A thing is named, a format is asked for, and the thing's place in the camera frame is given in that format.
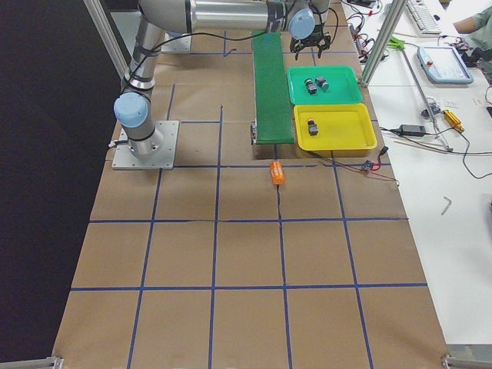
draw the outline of yellow tray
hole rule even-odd
[[[377,146],[371,118],[364,104],[296,105],[295,130],[298,145],[306,151],[371,150]],[[309,135],[308,120],[318,133]]]

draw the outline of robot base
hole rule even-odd
[[[141,158],[134,156],[128,145],[116,148],[112,168],[119,171],[142,169],[172,169],[175,164],[176,143],[178,141],[179,121],[156,121],[155,129],[164,137],[161,147],[152,154]],[[127,140],[125,131],[121,130],[120,140]]]

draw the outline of keyboard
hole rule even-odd
[[[407,0],[407,13],[417,26],[419,37],[437,37],[441,29],[434,19],[424,0]]]

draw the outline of blue joint cap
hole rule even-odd
[[[292,38],[302,40],[313,33],[315,25],[313,12],[309,8],[303,8],[292,17],[289,32]]]
[[[142,125],[148,116],[145,98],[134,92],[127,92],[117,98],[114,108],[116,118],[126,128]]]

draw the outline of green conveyor belt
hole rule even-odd
[[[294,127],[281,37],[253,38],[257,144],[293,144]]]

